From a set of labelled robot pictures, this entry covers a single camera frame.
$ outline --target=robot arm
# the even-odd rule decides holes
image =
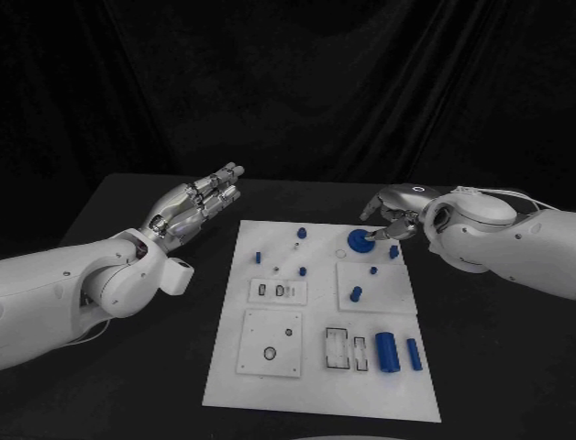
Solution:
[[[430,250],[454,267],[473,273],[490,270],[511,282],[576,300],[576,213],[551,207],[521,220],[509,203],[483,192],[528,198],[463,187],[440,195],[421,185],[392,185],[361,216],[365,220],[381,206],[392,224],[365,239],[405,239],[423,227]]]
[[[167,253],[238,199],[234,163],[159,200],[146,224],[95,243],[0,261],[0,369],[136,314],[159,288],[182,295],[193,268]]]

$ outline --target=peg board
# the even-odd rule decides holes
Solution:
[[[297,237],[306,227],[309,235]],[[319,225],[244,220],[232,257],[232,273],[227,289],[216,346],[205,389],[205,406],[250,408],[296,413],[339,414],[384,419],[440,422],[437,396],[431,381],[424,340],[414,307],[395,313],[375,313],[358,309],[340,310],[338,263],[405,265],[404,253],[392,260],[395,240],[376,242],[375,249],[361,254],[348,245],[348,235],[358,229],[374,231],[378,226]],[[257,264],[255,253],[263,252]],[[304,277],[299,269],[307,268]],[[394,292],[392,273],[379,290]],[[306,305],[260,303],[248,300],[254,279],[307,282]],[[369,292],[363,291],[361,300]],[[412,304],[414,297],[407,299]],[[248,311],[294,312],[302,315],[302,363],[297,377],[278,377],[238,373],[238,358]],[[327,368],[327,327],[348,329],[348,353],[355,359],[355,337],[365,337],[369,370]],[[401,360],[401,371],[384,373],[378,365],[376,339],[379,332],[392,332]],[[408,354],[408,338],[415,338],[424,370],[414,371]],[[281,346],[277,346],[280,360]]]

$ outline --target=table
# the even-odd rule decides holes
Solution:
[[[193,180],[111,175],[62,245],[140,226],[162,194]],[[576,302],[451,268],[423,235],[402,247],[443,423],[202,407],[240,220],[352,225],[382,187],[248,179],[238,186],[242,198],[173,254],[196,268],[186,294],[160,292],[95,341],[0,371],[0,435],[576,438]]]

